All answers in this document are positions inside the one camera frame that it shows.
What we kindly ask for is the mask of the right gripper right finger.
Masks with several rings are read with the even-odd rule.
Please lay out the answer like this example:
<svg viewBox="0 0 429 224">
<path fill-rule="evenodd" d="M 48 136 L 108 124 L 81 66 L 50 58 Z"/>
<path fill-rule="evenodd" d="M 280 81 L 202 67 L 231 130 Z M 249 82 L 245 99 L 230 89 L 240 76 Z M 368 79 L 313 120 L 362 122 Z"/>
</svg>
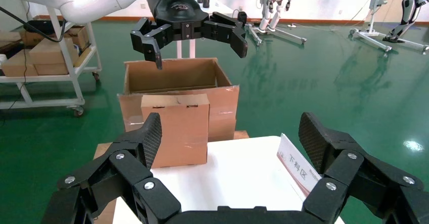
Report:
<svg viewBox="0 0 429 224">
<path fill-rule="evenodd" d="M 301 115 L 298 136 L 321 175 L 303 212 L 334 223 L 354 197 L 383 223 L 428 223 L 428 192 L 419 178 L 371 156 L 348 133 L 324 127 L 313 113 Z"/>
</svg>

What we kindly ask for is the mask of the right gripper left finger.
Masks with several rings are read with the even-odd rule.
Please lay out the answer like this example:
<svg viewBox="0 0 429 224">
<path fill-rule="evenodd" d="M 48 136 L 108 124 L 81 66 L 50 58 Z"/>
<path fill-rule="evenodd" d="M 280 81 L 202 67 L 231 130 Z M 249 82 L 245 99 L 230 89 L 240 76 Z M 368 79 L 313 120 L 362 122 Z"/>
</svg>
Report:
<svg viewBox="0 0 429 224">
<path fill-rule="evenodd" d="M 181 212 L 181 204 L 151 172 L 161 137 L 160 115 L 151 113 L 103 155 L 61 177 L 42 223 L 93 223 L 117 198 L 142 223 L 168 222 Z"/>
</svg>

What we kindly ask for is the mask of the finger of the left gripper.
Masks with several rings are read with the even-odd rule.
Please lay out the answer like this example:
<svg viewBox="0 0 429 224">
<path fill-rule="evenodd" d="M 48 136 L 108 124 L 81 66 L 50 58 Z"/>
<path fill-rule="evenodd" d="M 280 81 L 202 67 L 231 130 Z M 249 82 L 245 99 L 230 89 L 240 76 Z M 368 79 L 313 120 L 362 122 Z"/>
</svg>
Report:
<svg viewBox="0 0 429 224">
<path fill-rule="evenodd" d="M 157 25 L 146 17 L 141 18 L 130 32 L 133 49 L 144 54 L 146 61 L 162 70 L 161 49 L 173 41 L 170 24 Z"/>
<path fill-rule="evenodd" d="M 204 21 L 201 34 L 204 38 L 229 44 L 240 58 L 245 58 L 248 50 L 245 38 L 246 22 L 247 14 L 245 12 L 239 12 L 238 18 L 213 12 L 209 20 Z"/>
</svg>

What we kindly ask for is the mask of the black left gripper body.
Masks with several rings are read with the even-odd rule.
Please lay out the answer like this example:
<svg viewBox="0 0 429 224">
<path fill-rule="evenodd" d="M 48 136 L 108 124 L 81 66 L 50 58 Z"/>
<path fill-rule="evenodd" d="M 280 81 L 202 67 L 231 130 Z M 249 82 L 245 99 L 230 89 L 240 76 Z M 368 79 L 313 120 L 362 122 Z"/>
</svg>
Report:
<svg viewBox="0 0 429 224">
<path fill-rule="evenodd" d="M 203 37 L 209 14 L 195 0 L 147 0 L 163 42 Z"/>
</svg>

